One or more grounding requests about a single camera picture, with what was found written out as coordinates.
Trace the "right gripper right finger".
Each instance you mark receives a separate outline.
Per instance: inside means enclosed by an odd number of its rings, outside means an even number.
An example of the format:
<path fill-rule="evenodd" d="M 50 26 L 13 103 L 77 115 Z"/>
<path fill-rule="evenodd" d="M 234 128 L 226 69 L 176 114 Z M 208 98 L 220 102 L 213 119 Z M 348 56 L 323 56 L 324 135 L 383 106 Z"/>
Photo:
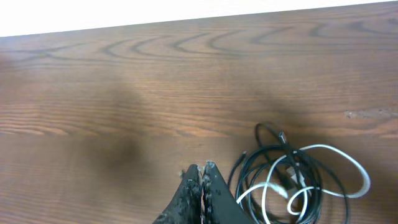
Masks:
<path fill-rule="evenodd" d="M 223 176 L 213 161 L 207 161 L 203 173 L 203 223 L 253 224 L 236 203 Z"/>

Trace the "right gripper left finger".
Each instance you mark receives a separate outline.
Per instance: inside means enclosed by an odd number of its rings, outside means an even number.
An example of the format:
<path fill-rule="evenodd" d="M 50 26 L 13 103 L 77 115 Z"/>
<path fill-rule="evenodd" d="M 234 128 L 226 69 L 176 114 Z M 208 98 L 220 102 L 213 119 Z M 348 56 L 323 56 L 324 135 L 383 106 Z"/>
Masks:
<path fill-rule="evenodd" d="M 200 224 L 202 186 L 200 170 L 189 166 L 170 203 L 153 224 Z"/>

